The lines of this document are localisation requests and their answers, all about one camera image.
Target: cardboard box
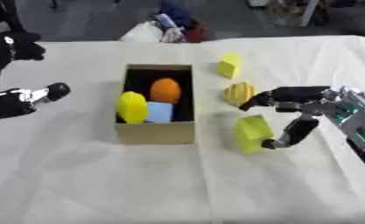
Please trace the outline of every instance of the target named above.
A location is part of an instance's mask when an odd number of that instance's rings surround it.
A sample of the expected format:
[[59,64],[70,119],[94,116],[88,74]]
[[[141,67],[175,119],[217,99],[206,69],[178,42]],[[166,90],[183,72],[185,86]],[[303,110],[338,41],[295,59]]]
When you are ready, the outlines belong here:
[[128,65],[123,92],[134,91],[150,101],[151,84],[161,78],[178,82],[182,95],[173,107],[172,122],[126,123],[116,115],[116,133],[122,144],[193,144],[194,98],[193,74],[189,65]]

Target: white cloth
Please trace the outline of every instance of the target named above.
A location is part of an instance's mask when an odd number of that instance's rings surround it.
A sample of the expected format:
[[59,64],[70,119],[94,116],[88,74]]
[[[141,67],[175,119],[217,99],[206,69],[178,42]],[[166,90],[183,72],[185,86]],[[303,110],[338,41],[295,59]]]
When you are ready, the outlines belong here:
[[160,30],[154,21],[147,21],[136,25],[120,38],[122,42],[144,42],[157,43],[163,37],[163,32]]
[[180,28],[171,28],[165,32],[163,38],[160,39],[163,43],[181,43],[185,42],[185,36]]
[[[301,144],[242,155],[233,127],[263,114],[279,135],[297,115],[243,113],[219,98],[231,83],[352,84],[365,90],[365,38],[241,38],[199,45],[44,43],[0,90],[63,81],[72,93],[0,121],[0,223],[365,223],[365,166],[325,118]],[[235,80],[216,73],[242,55]],[[113,126],[126,65],[193,64],[197,144],[126,146]]]

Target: yellow sponge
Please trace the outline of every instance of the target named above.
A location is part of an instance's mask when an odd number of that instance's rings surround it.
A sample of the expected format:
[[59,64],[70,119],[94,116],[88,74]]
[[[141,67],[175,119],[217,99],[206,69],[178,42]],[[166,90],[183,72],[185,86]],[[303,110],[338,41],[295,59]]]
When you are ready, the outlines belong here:
[[246,82],[232,84],[223,92],[223,99],[236,107],[241,106],[256,94],[256,89]]
[[273,132],[261,115],[247,116],[236,121],[235,140],[242,153],[262,151],[262,141],[272,137]]
[[130,91],[121,95],[116,112],[126,123],[142,123],[148,115],[148,104],[141,94]]
[[229,79],[234,78],[241,70],[242,57],[228,52],[219,63],[219,73]]

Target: silver robotic hand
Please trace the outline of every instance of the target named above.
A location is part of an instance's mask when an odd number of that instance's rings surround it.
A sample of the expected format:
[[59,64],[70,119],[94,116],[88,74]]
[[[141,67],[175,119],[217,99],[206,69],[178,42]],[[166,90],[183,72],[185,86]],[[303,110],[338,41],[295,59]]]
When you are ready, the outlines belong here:
[[0,93],[0,119],[31,114],[41,102],[55,102],[69,93],[70,87],[65,83],[54,83],[35,91],[22,88],[3,91]]
[[300,112],[279,139],[263,141],[263,147],[277,149],[300,143],[318,125],[315,116],[325,116],[344,135],[347,143],[365,163],[365,94],[350,87],[334,91],[330,87],[279,87],[257,94],[240,109],[272,106],[277,112]]

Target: blue block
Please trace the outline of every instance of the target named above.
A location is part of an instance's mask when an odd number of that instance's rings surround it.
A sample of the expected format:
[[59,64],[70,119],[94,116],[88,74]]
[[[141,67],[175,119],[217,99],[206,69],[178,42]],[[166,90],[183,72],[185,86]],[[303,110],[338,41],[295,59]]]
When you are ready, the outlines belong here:
[[165,102],[148,102],[148,115],[145,119],[150,123],[169,123],[172,120],[172,104]]

